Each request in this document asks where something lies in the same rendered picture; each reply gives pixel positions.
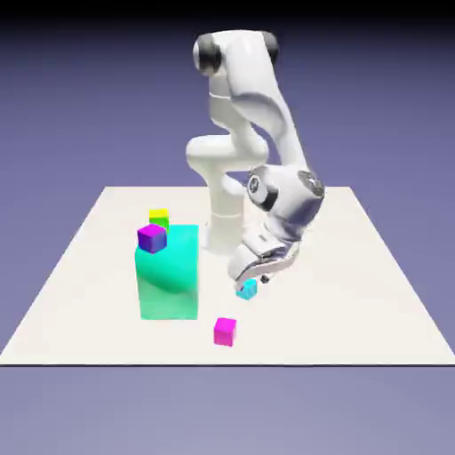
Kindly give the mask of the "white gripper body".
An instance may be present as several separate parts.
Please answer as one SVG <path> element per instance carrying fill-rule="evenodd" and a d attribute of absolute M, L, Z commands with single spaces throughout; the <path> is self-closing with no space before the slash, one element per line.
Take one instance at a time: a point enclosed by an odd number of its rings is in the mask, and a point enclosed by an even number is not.
<path fill-rule="evenodd" d="M 235 283 L 270 275 L 290 267 L 299 254 L 300 242 L 242 241 L 227 266 L 227 273 Z"/>

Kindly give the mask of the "small cyan cube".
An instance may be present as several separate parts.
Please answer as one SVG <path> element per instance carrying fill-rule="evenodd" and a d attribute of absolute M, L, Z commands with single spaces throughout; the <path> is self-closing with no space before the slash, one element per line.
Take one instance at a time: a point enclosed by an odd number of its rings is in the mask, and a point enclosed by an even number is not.
<path fill-rule="evenodd" d="M 243 286 L 239 290 L 237 290 L 235 294 L 237 297 L 241 299 L 249 300 L 255 297 L 255 295 L 257 294 L 257 290 L 258 290 L 257 281 L 251 278 L 246 280 L 243 283 Z"/>

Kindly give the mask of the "small magenta cube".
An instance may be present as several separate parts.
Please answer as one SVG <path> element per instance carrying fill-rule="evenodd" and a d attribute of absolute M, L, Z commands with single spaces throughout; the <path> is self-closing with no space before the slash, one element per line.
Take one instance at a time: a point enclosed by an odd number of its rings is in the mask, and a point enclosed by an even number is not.
<path fill-rule="evenodd" d="M 236 335 L 236 319 L 219 317 L 213 329 L 213 342 L 219 346 L 232 347 Z"/>

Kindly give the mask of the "small purple cube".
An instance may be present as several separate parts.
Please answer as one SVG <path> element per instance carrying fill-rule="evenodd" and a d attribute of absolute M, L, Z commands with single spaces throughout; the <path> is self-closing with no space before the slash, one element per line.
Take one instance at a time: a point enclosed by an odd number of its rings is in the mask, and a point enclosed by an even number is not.
<path fill-rule="evenodd" d="M 156 253 L 167 246 L 167 230 L 157 224 L 149 224 L 137 231 L 138 246 L 141 250 Z"/>

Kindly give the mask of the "small yellow-green cube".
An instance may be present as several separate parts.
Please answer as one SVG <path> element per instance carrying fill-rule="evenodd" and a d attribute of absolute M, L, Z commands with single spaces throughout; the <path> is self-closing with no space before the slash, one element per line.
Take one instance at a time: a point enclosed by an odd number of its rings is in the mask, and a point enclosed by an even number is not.
<path fill-rule="evenodd" d="M 167 209 L 150 209 L 148 212 L 148 221 L 150 224 L 161 226 L 169 231 L 169 212 Z"/>

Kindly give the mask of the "large teal box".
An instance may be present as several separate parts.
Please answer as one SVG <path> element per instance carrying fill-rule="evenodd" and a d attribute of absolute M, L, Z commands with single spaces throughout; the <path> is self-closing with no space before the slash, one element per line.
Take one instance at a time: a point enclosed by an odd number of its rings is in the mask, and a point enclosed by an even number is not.
<path fill-rule="evenodd" d="M 171 225 L 163 249 L 149 252 L 137 247 L 134 260 L 143 320 L 195 320 L 198 317 L 197 225 Z"/>

